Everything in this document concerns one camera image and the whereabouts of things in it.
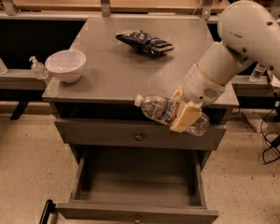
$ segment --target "gray tabletop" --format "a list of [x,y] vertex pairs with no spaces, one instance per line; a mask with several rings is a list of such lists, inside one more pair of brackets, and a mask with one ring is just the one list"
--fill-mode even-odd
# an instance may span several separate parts
[[[127,30],[144,30],[176,48],[157,59],[137,53],[115,38]],[[71,84],[53,78],[43,98],[52,102],[130,103],[137,94],[171,97],[212,42],[205,21],[197,17],[89,17],[71,47],[87,56],[83,76]],[[219,100],[238,105],[231,85]]]

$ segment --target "floor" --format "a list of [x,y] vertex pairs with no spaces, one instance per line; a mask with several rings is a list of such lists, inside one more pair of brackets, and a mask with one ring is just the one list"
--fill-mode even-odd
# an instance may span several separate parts
[[[47,105],[29,104],[19,120],[9,120],[13,108],[0,103],[0,224],[39,223],[47,199],[68,201],[77,164]],[[280,161],[261,163],[266,145],[245,121],[243,113],[248,111],[234,110],[218,150],[203,170],[208,209],[219,212],[215,224],[280,224]],[[268,113],[255,111],[262,117]],[[266,119],[266,133],[280,133],[273,116]],[[65,220],[56,213],[49,223],[102,222]]]

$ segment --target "drawer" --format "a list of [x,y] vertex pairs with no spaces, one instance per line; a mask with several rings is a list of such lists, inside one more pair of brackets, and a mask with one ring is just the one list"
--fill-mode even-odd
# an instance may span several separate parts
[[210,125],[204,136],[170,132],[153,121],[115,119],[57,119],[65,143],[117,147],[162,147],[216,150],[225,125]]
[[65,218],[131,223],[213,223],[194,150],[88,147],[80,160]]

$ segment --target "bottle label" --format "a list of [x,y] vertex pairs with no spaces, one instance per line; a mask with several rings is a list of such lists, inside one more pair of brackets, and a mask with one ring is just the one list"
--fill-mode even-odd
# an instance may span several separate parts
[[163,98],[163,107],[162,112],[155,115],[155,120],[164,125],[171,125],[176,118],[179,102]]

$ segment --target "cabinet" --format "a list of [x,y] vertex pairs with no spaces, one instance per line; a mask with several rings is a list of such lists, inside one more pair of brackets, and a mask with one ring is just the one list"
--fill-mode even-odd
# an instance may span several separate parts
[[[138,54],[115,39],[132,29],[163,37],[176,49],[159,59]],[[217,218],[218,211],[206,207],[201,171],[238,106],[232,85],[204,108],[211,126],[201,137],[172,133],[133,105],[138,93],[170,97],[212,42],[199,18],[88,19],[72,45],[87,54],[83,77],[72,84],[54,78],[43,95],[79,164],[70,200],[57,203],[59,212],[134,223],[204,224]]]

